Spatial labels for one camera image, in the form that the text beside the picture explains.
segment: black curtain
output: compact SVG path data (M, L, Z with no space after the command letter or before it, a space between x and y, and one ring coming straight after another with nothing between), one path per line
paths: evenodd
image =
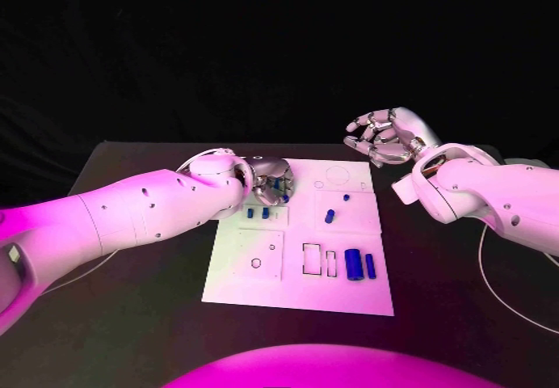
M1 206L63 196L104 140L340 143L398 106L559 164L552 9L369 5L3 2Z

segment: white board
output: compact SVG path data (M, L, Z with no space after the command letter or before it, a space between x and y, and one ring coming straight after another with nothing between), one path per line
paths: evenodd
M264 219L264 206L249 197L242 211L219 221L202 300L393 315L369 164L287 160L295 175L288 203L269 207ZM330 224L329 209L336 212ZM346 273L344 251L352 248L362 253L359 281L349 280ZM375 279L367 278L367 253Z

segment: small blue object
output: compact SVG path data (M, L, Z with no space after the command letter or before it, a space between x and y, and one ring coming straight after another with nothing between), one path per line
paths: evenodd
M365 255L365 262L367 263L367 275L369 279L376 279L376 271L375 271L375 264L373 264L373 255L367 253Z
M362 254L359 249L346 250L346 271L349 280L363 280Z
M326 222L327 224L331 224L331 221L333 221L333 219L334 219L334 214L336 214L336 212L330 209L330 210L329 210L329 213L326 214L326 219L324 219L324 222Z

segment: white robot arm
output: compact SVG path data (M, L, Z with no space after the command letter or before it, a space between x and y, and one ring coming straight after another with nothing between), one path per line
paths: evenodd
M1 210L0 335L81 264L228 217L251 192L265 205L278 205L292 190L285 160L239 158L219 149L177 172L153 171L76 196Z
M405 204L421 201L439 222L483 220L509 240L559 255L559 171L526 164L500 165L473 145L441 144L434 131L406 108L372 112L349 124L360 138L344 144L375 166L415 166L392 188Z

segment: dark table surface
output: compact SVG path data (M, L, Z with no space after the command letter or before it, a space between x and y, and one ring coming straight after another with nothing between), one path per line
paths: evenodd
M216 146L239 155L366 161L344 145L104 142L71 194L131 175L174 170ZM403 352L504 386L559 386L559 336L522 320L483 283L483 223L464 219L442 225L418 203L402 205L390 184L409 170L411 165L372 167L395 317L202 303L212 221L121 251L91 275L36 301L0 337L0 386L161 386L225 356L304 343ZM493 232L483 259L503 299L558 328L559 268Z

